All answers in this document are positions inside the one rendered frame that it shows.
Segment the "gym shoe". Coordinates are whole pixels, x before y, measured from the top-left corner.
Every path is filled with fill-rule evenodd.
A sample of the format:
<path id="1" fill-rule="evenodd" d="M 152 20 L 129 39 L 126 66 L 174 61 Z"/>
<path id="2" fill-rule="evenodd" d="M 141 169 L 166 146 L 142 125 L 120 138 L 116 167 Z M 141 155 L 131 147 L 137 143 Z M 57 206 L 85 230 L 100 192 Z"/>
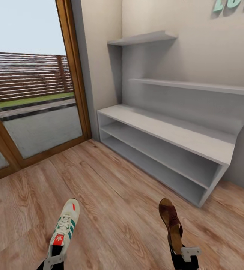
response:
<path id="1" fill-rule="evenodd" d="M 62 210 L 51 238 L 48 257 L 64 254 L 67 251 L 79 215 L 79 202 L 76 198 L 69 199 Z"/>

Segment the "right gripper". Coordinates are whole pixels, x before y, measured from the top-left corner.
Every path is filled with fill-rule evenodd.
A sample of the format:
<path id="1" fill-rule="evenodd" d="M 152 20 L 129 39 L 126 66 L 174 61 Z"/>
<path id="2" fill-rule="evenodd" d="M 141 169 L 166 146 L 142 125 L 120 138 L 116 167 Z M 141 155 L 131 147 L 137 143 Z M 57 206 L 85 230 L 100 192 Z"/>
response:
<path id="1" fill-rule="evenodd" d="M 199 268 L 198 259 L 196 255 L 191 256 L 191 262 L 185 262 L 182 255 L 176 254 L 170 245 L 173 265 L 176 270 L 197 270 Z"/>

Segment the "sandal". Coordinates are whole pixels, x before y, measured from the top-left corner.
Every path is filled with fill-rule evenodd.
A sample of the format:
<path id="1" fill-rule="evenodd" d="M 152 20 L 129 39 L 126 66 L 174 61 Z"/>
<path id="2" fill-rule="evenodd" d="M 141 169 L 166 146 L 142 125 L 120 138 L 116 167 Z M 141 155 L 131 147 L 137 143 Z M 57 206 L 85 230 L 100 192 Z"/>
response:
<path id="1" fill-rule="evenodd" d="M 177 217 L 176 208 L 171 201 L 163 198 L 159 203 L 159 214 L 168 230 L 168 243 L 176 254 L 182 255 L 182 225 Z"/>

